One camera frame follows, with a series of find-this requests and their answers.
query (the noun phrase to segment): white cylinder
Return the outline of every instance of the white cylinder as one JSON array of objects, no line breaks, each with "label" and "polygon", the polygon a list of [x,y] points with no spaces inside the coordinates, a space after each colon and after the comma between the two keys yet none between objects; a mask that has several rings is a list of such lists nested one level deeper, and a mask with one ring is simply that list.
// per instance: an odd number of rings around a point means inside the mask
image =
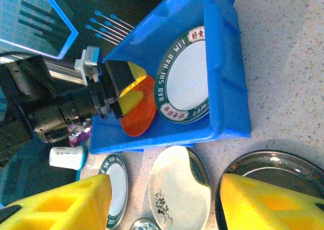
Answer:
[{"label": "white cylinder", "polygon": [[50,165],[79,170],[82,167],[85,156],[82,146],[75,148],[53,147],[50,152]]}]

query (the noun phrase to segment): blue plastic tray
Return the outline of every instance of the blue plastic tray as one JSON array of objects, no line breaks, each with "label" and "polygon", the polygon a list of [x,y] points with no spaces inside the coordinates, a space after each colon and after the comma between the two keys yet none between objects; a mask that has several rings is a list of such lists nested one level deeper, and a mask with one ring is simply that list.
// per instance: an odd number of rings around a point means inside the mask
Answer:
[{"label": "blue plastic tray", "polygon": [[165,52],[185,31],[205,26],[210,112],[180,125],[159,114],[142,136],[120,121],[94,118],[93,154],[250,136],[247,89],[234,0],[164,0],[104,60],[132,61],[155,77]]}]

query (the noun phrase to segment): stainless steel plate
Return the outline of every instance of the stainless steel plate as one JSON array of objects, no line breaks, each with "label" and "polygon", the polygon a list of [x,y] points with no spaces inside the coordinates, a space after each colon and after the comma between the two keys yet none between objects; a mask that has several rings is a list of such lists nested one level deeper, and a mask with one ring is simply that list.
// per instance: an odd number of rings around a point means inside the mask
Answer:
[{"label": "stainless steel plate", "polygon": [[[324,171],[296,155],[281,151],[256,151],[234,160],[223,172],[235,173],[293,191],[324,199]],[[227,229],[220,199],[220,182],[215,197],[219,230]]]}]

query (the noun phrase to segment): speckled countertop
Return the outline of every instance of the speckled countertop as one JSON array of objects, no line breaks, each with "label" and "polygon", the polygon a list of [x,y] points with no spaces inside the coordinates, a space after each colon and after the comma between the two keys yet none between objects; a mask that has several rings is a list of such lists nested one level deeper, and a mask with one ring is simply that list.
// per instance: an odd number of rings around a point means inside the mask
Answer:
[{"label": "speckled countertop", "polygon": [[[235,0],[234,6],[242,31],[252,138],[196,144],[213,196],[227,165],[247,152],[283,150],[324,168],[324,0]],[[130,190],[117,229],[129,229],[139,217],[153,219],[147,188],[162,150],[121,154]],[[85,168],[81,178],[97,172]],[[212,200],[206,229],[218,229]]]}]

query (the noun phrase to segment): orange disc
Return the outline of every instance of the orange disc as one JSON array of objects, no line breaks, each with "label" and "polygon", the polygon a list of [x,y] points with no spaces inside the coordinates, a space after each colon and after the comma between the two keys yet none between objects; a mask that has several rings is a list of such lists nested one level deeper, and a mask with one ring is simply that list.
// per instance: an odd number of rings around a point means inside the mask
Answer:
[{"label": "orange disc", "polygon": [[139,136],[148,129],[156,114],[154,79],[148,75],[132,90],[142,91],[144,97],[141,102],[127,115],[121,118],[120,121],[127,135]]}]

